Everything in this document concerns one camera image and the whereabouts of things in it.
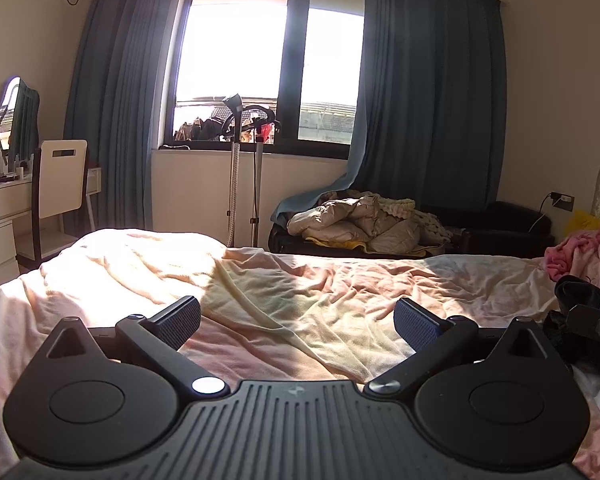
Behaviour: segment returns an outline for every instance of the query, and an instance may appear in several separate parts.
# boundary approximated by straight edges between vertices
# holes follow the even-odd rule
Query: white wall
[[[557,191],[589,211],[600,166],[600,0],[503,6],[507,139],[498,197],[538,208]],[[545,206],[561,235],[570,213]]]
[[[75,56],[91,0],[0,0],[0,91],[19,75],[40,93],[41,139],[61,139]]]
[[[226,243],[229,152],[154,151],[154,230],[197,232]],[[346,171],[346,160],[265,153],[262,161],[259,246],[267,247],[269,217],[291,195],[329,184]],[[240,154],[236,246],[251,244],[253,153]]]

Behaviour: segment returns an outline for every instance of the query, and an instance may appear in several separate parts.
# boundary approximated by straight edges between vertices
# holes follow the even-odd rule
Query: down jacket
[[[438,234],[435,229],[421,228],[422,216],[426,214],[415,211],[413,201],[403,201],[408,204],[400,205],[400,216],[407,218],[398,218],[385,211],[391,208],[378,195],[349,193],[358,198],[326,200],[309,211],[298,213],[288,222],[287,231],[293,236],[301,235],[334,247],[362,246],[367,252],[384,254],[408,254],[421,243],[440,245],[448,241],[439,223]],[[432,215],[426,216],[430,221]]]

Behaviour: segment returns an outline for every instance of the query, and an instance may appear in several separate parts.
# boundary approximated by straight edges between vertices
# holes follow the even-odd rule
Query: window
[[[310,0],[299,139],[350,144],[365,0]]]
[[[347,158],[363,15],[364,0],[190,0],[165,143],[229,149],[219,130],[230,114],[222,99],[237,92],[276,112],[280,131],[267,137],[266,152]]]

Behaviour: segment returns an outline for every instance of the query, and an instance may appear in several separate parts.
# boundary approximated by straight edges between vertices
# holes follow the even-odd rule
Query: laundry
[[[411,254],[451,239],[434,215],[415,209],[413,200],[391,201],[355,190],[325,193],[316,207],[294,215],[286,228],[318,245],[383,254]]]

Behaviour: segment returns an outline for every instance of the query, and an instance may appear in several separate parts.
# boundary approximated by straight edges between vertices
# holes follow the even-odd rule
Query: white chair
[[[18,263],[30,270],[58,255],[78,239],[61,231],[40,230],[40,220],[80,209],[86,203],[86,140],[45,140],[33,158],[31,236],[16,238]]]

